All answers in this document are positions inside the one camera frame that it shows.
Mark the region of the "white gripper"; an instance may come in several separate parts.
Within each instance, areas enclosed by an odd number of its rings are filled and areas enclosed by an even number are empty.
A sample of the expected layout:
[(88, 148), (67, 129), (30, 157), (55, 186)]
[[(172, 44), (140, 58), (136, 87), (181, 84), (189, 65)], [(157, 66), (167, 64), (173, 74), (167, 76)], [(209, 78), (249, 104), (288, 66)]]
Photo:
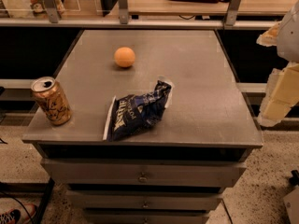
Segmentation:
[[(277, 45), (279, 57), (299, 63), (299, 1), (287, 12), (281, 23), (277, 22), (259, 35), (256, 43), (265, 47)], [(274, 69), (268, 78), (257, 120), (261, 126), (273, 127), (298, 103), (299, 67)]]

